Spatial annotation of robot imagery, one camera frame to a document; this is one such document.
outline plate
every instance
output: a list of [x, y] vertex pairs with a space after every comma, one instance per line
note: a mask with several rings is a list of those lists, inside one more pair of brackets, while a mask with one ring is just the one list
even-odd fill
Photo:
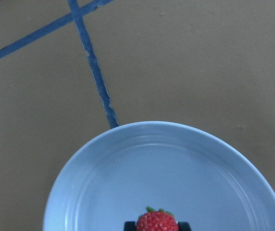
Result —
[[161, 121], [113, 128], [77, 151], [53, 185], [43, 230], [122, 231], [148, 205], [193, 231], [275, 230], [275, 193], [242, 154]]

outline blue tape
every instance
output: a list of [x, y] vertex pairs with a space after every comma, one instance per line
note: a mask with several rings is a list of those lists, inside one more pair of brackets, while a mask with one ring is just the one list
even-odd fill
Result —
[[[94, 0], [80, 8], [80, 12], [82, 15], [85, 15], [87, 13], [90, 13], [94, 10], [96, 10], [99, 6], [103, 6], [112, 0]], [[17, 40], [16, 42], [0, 49], [0, 59], [4, 56], [36, 41], [37, 39], [44, 37], [45, 35], [53, 32], [54, 30], [57, 30], [58, 28], [70, 23], [73, 21], [72, 15], [66, 14], [65, 16], [55, 20], [54, 22], [42, 27], [39, 30], [34, 31], [33, 33]]]
[[[94, 7], [93, 10], [96, 9], [98, 6], [100, 6], [100, 4], [106, 4], [110, 1], [111, 0], [93, 1], [92, 2], [92, 6]], [[117, 122], [116, 113], [115, 113], [114, 109], [111, 107], [111, 98], [108, 94], [106, 85], [104, 83], [102, 72], [99, 67], [98, 59], [94, 53], [89, 34], [88, 34], [86, 27], [84, 25], [82, 13], [80, 11], [80, 8], [79, 8], [76, 0], [68, 0], [68, 4], [71, 9], [71, 14], [75, 21], [75, 25], [78, 30], [79, 36], [81, 38], [83, 48], [88, 53], [88, 55], [87, 55], [88, 63], [90, 65], [91, 72], [93, 74], [93, 77], [94, 77], [94, 80], [95, 80], [95, 83], [96, 83], [96, 86], [98, 89], [98, 93], [100, 95], [101, 102], [102, 102], [103, 108], [105, 110], [105, 114], [109, 121], [110, 128], [115, 128], [115, 127], [119, 126], [119, 124]]]

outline strawberry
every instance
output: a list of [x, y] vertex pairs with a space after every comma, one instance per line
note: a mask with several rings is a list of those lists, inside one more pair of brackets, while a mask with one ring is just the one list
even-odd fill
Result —
[[170, 212], [147, 207], [147, 213], [137, 221], [137, 231], [179, 231], [174, 215]]

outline tabletop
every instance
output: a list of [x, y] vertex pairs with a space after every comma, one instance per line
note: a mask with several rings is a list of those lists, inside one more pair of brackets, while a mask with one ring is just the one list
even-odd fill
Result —
[[81, 146], [151, 120], [224, 140], [275, 191], [275, 1], [0, 0], [0, 230], [40, 230]]

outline red strawberry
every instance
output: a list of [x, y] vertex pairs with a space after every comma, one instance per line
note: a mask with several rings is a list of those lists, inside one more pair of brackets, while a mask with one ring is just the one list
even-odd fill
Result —
[[179, 231], [178, 224], [170, 212], [147, 207], [147, 213], [137, 221], [137, 231]]

